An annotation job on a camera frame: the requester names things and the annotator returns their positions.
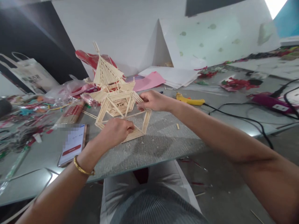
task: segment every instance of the smartphone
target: smartphone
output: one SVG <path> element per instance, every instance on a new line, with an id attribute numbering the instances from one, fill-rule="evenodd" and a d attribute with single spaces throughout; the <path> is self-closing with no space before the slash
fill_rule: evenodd
<path id="1" fill-rule="evenodd" d="M 66 167 L 75 156 L 79 155 L 85 147 L 87 124 L 80 124 L 68 131 L 68 137 L 63 145 L 57 166 Z"/>

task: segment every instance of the person's left hand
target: person's left hand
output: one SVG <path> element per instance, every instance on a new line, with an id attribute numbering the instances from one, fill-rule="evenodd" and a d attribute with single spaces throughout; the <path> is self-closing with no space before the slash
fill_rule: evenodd
<path id="1" fill-rule="evenodd" d="M 122 143 L 134 129 L 135 126 L 132 121 L 112 118 L 91 142 L 94 147 L 98 147 L 106 152 Z"/>

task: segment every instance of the pink paper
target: pink paper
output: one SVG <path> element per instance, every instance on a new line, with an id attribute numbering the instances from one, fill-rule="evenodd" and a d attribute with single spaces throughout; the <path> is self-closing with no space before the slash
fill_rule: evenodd
<path id="1" fill-rule="evenodd" d="M 134 91 L 138 92 L 141 90 L 147 90 L 154 88 L 158 85 L 165 83 L 165 79 L 158 72 L 152 72 L 143 79 L 135 80 L 136 84 L 134 86 Z"/>

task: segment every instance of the gold bangle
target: gold bangle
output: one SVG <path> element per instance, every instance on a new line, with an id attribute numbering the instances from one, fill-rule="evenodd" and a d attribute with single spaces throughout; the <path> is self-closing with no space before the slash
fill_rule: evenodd
<path id="1" fill-rule="evenodd" d="M 78 164 L 78 162 L 77 162 L 77 156 L 74 157 L 74 164 L 75 164 L 75 167 L 76 167 L 81 173 L 87 174 L 87 175 L 89 175 L 89 176 L 94 176 L 94 175 L 96 174 L 96 172 L 94 171 L 94 169 L 93 169 L 93 171 L 92 171 L 91 173 L 88 173 L 88 172 L 86 172 L 85 170 L 83 170 L 83 169 L 80 167 L 80 165 Z"/>

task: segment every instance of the shopping bag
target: shopping bag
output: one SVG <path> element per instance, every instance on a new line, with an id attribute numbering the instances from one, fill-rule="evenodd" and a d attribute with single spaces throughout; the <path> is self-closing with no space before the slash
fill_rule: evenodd
<path id="1" fill-rule="evenodd" d="M 23 82 L 30 90 L 35 94 L 45 94 L 50 91 L 53 87 L 58 86 L 59 83 L 39 64 L 34 58 L 29 58 L 23 54 L 27 59 L 21 60 L 15 54 L 21 54 L 18 52 L 12 52 L 12 55 L 18 59 L 15 62 L 11 58 L 0 54 L 15 68 L 9 67 L 5 62 L 0 60 L 0 64 L 9 69 L 21 82 Z"/>

